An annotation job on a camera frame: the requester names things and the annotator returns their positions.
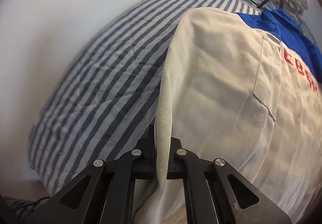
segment black cable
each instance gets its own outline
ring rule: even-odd
[[[300,27],[301,27],[301,25],[302,25],[302,19],[301,19],[297,14],[295,14],[295,17],[297,17],[297,18],[300,20],[300,24],[298,25],[298,28],[300,28]]]
[[[50,199],[51,197],[43,197],[43,198],[41,198],[41,199],[39,199],[39,200],[37,200],[37,201],[35,201],[35,202],[32,202],[32,203],[29,203],[29,204],[26,204],[26,205],[22,205],[22,206],[20,206],[20,207],[17,207],[17,208],[15,208],[14,209],[14,211],[18,211],[18,210],[20,210],[20,209],[22,209],[22,208],[24,208],[24,207],[30,207],[30,206],[32,206],[32,205],[36,205],[36,204],[38,204],[39,202],[41,202],[42,200],[44,200],[44,199]]]

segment blue cloth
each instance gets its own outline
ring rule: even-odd
[[[261,15],[238,13],[251,28],[265,30],[294,50],[322,83],[322,55],[318,47],[303,35],[298,25],[282,9],[264,9]]]

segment red letter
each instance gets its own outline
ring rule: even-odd
[[[295,58],[295,65],[296,65],[297,71],[304,76],[302,64],[296,58]]]
[[[305,70],[305,75],[308,81],[310,82],[310,86],[312,87],[311,74],[307,70]]]
[[[315,92],[318,91],[318,87],[313,80],[312,80],[312,85],[313,85],[313,91]]]
[[[284,59],[286,62],[290,63],[293,66],[292,62],[288,59],[288,56],[292,57],[284,48]]]

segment beige fabric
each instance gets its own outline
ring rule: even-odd
[[[159,185],[136,223],[176,224],[181,216],[182,183],[166,181],[171,136],[200,158],[227,160],[298,220],[322,186],[321,92],[296,68],[308,70],[296,53],[286,48],[284,57],[284,47],[236,14],[202,8],[184,15],[161,81]]]
[[[187,223],[187,214],[186,207],[179,208],[176,213],[168,217],[162,224],[186,224]]]

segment striped bedspread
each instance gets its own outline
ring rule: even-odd
[[[145,0],[78,57],[30,135],[30,164],[49,193],[93,160],[114,160],[135,146],[154,119],[176,26],[199,7],[259,14],[239,0]]]

